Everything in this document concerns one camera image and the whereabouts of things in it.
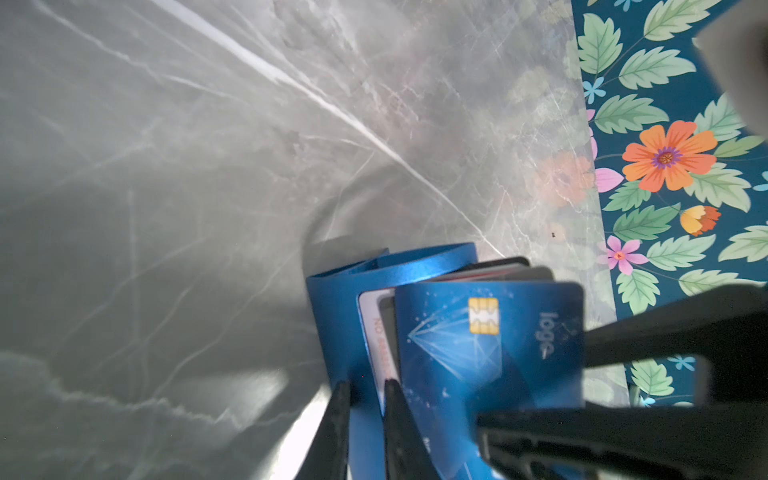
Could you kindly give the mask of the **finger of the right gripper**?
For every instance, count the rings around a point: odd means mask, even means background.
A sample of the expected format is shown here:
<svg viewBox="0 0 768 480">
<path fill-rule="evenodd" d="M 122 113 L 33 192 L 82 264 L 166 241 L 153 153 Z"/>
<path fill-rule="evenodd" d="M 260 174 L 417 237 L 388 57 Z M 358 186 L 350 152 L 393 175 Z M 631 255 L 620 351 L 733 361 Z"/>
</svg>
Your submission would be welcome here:
<svg viewBox="0 0 768 480">
<path fill-rule="evenodd" d="M 728 284 L 587 332 L 585 366 L 690 354 L 696 404 L 767 401 L 767 288 Z"/>
<path fill-rule="evenodd" d="M 764 403 L 486 413 L 477 441 L 508 479 L 559 479 L 562 469 L 635 479 L 767 476 Z"/>
</svg>

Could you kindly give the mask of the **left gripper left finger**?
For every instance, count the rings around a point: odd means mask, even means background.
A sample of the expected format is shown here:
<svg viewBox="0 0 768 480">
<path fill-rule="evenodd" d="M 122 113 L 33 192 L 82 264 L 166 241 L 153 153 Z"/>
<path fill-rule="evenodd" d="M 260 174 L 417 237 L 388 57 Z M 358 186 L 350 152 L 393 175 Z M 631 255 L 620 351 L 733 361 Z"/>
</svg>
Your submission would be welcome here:
<svg viewBox="0 0 768 480">
<path fill-rule="evenodd" d="M 295 480 L 346 480 L 350 439 L 351 386 L 336 384 Z"/>
</svg>

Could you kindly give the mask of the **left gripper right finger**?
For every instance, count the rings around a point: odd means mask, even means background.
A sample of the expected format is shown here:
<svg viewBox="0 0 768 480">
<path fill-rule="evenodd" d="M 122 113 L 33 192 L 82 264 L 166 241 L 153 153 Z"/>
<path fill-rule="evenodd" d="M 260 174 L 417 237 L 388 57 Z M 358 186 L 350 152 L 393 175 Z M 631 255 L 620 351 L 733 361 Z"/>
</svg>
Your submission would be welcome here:
<svg viewBox="0 0 768 480">
<path fill-rule="evenodd" d="M 385 381 L 384 443 L 388 480 L 433 479 L 441 477 L 408 407 L 397 380 Z"/>
</svg>

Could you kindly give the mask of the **blue VIP credit card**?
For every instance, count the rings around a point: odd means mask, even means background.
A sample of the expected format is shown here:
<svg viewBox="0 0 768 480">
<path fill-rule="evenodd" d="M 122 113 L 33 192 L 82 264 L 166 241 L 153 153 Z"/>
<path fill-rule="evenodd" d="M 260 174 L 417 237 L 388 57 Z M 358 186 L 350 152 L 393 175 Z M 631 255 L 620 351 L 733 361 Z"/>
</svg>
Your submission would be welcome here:
<svg viewBox="0 0 768 480">
<path fill-rule="evenodd" d="M 495 479 L 476 417 L 583 405 L 584 291 L 572 282 L 421 282 L 394 295 L 400 383 L 444 479 Z"/>
</svg>

